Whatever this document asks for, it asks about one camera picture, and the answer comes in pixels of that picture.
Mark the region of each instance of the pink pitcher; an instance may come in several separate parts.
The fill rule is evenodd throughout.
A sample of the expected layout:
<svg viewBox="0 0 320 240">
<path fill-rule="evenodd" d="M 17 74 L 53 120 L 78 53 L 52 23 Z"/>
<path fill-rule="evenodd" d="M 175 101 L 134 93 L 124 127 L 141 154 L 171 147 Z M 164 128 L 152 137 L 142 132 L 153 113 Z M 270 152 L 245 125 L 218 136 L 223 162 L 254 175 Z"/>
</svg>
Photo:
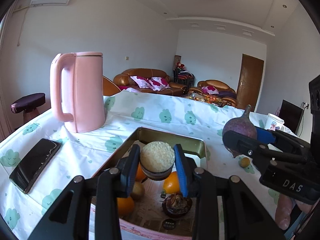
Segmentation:
<svg viewBox="0 0 320 240">
<path fill-rule="evenodd" d="M 70 132 L 101 127 L 105 122 L 102 53 L 58 54 L 51 63 L 50 94 L 53 116 Z"/>
</svg>

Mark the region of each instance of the smartphone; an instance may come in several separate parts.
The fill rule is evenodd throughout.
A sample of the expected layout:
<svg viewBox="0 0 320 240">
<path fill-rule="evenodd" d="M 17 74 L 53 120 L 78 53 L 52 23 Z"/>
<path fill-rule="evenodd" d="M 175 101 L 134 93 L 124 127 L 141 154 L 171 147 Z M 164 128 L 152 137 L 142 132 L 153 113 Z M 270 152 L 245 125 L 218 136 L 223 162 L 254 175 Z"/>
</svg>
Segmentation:
<svg viewBox="0 0 320 240">
<path fill-rule="evenodd" d="M 60 146 L 59 142 L 41 139 L 18 163 L 9 179 L 18 189 L 27 194 Z"/>
</svg>

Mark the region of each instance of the television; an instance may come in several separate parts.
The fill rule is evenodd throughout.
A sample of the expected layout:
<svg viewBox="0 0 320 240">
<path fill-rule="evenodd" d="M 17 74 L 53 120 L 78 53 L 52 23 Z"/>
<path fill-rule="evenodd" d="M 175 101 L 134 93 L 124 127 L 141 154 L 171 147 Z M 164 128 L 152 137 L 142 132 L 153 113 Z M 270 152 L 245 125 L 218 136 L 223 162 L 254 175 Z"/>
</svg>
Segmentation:
<svg viewBox="0 0 320 240">
<path fill-rule="evenodd" d="M 284 120 L 284 125 L 294 134 L 298 133 L 304 110 L 286 100 L 282 100 L 279 118 Z"/>
</svg>

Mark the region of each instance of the tablecloth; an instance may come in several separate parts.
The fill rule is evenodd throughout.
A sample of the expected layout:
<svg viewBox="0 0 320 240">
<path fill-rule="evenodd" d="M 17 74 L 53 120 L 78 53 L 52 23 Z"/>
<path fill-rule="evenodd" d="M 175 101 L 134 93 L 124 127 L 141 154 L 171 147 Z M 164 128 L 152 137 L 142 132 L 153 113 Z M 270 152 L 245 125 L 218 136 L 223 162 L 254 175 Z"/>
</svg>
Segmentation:
<svg viewBox="0 0 320 240">
<path fill-rule="evenodd" d="M 203 139 L 207 146 L 208 170 L 223 178 L 238 175 L 274 217 L 279 193 L 259 183 L 260 173 L 254 166 L 241 168 L 238 162 L 242 156 L 234 159 L 222 143 L 224 124 L 241 116 L 243 110 L 125 90 L 112 97 L 104 97 L 104 102 L 106 121 L 97 130 L 71 133 L 48 110 L 0 143 L 0 213 L 20 240 L 28 238 L 74 176 L 90 178 L 141 126 Z M 250 120 L 256 126 L 264 127 L 266 119 L 266 115 L 250 113 Z M 10 182 L 9 175 L 41 138 L 57 140 L 63 145 L 25 195 Z"/>
</svg>

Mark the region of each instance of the mug handle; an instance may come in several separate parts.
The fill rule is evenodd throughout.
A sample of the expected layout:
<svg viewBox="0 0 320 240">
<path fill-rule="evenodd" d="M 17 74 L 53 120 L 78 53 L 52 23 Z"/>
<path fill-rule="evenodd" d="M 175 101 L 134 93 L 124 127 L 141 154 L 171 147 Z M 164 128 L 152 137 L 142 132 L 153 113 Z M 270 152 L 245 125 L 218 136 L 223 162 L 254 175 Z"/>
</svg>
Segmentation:
<svg viewBox="0 0 320 240">
<path fill-rule="evenodd" d="M 62 111 L 61 104 L 61 72 L 66 65 L 63 61 L 66 58 L 73 58 L 75 60 L 74 53 L 58 54 L 51 63 L 50 68 L 50 98 L 52 114 L 61 122 L 73 121 L 73 115 L 71 113 L 64 113 Z"/>
</svg>

